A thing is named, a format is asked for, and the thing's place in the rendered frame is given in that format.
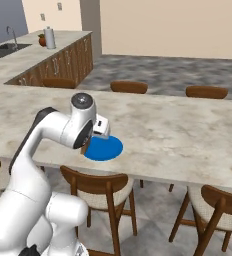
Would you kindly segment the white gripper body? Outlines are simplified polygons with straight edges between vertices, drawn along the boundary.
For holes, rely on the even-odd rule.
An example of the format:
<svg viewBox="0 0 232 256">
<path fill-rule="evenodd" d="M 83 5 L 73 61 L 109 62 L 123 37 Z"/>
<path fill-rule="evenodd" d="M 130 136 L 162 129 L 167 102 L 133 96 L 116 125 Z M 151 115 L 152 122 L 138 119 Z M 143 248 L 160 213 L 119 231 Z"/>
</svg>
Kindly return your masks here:
<svg viewBox="0 0 232 256">
<path fill-rule="evenodd" d="M 110 135 L 105 134 L 105 133 L 99 133 L 97 131 L 93 131 L 92 136 L 93 137 L 98 137 L 98 138 L 101 138 L 101 139 L 108 139 Z"/>
</svg>

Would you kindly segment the blue round plate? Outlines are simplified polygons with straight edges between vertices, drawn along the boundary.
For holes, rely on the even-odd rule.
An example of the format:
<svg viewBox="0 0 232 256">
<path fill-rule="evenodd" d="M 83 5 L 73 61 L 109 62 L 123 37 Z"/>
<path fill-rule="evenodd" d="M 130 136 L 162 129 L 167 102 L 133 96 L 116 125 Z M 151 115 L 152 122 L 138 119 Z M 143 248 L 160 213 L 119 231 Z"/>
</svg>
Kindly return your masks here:
<svg viewBox="0 0 232 256">
<path fill-rule="evenodd" d="M 84 156 L 93 161 L 108 161 L 118 157 L 123 151 L 123 143 L 114 136 L 107 139 L 93 136 Z"/>
</svg>

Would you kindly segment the wooden cupboard run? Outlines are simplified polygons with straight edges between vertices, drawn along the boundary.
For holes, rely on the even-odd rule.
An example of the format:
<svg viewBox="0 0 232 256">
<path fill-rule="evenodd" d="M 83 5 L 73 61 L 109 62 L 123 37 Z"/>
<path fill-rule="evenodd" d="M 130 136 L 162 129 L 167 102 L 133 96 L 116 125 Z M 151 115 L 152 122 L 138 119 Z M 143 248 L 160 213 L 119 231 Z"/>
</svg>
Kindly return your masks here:
<svg viewBox="0 0 232 256">
<path fill-rule="evenodd" d="M 6 85 L 45 87 L 45 78 L 66 78 L 76 87 L 93 70 L 91 33 L 87 33 L 58 53 L 12 78 Z"/>
</svg>

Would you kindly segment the white paper towel roll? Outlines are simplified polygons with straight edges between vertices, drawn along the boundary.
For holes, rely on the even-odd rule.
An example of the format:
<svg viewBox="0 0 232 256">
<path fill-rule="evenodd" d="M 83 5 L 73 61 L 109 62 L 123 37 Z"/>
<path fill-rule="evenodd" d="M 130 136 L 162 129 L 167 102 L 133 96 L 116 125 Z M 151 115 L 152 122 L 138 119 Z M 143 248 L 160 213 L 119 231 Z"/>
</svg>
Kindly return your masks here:
<svg viewBox="0 0 232 256">
<path fill-rule="evenodd" d="M 45 41 L 46 41 L 46 47 L 48 49 L 55 49 L 56 44 L 55 44 L 55 37 L 54 37 L 54 31 L 52 28 L 47 26 L 44 29 L 44 36 L 45 36 Z"/>
</svg>

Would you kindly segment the dark steel sink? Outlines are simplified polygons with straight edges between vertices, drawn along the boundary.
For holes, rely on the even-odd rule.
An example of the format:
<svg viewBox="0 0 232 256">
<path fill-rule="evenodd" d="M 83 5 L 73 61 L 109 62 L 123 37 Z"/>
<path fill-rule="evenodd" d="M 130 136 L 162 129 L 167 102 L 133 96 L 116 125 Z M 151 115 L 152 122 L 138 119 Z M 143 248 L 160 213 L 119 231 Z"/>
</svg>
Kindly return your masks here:
<svg viewBox="0 0 232 256">
<path fill-rule="evenodd" d="M 0 45 L 0 58 L 8 56 L 14 52 L 22 50 L 26 47 L 29 47 L 29 44 L 17 44 L 14 43 L 5 43 Z"/>
</svg>

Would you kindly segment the silver tap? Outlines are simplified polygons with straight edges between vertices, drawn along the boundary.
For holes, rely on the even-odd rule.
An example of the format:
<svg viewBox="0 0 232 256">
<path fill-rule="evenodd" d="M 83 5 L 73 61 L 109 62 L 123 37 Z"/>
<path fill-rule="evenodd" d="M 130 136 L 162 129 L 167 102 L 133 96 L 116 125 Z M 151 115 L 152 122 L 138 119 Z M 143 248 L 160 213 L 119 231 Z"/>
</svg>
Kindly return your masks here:
<svg viewBox="0 0 232 256">
<path fill-rule="evenodd" d="M 18 50 L 18 43 L 17 43 L 17 39 L 16 39 L 16 35 L 15 35 L 15 31 L 12 27 L 7 26 L 6 27 L 6 31 L 7 34 L 9 35 L 10 33 L 13 35 L 13 39 L 14 39 L 14 46 L 12 48 L 12 50 L 17 51 Z"/>
</svg>

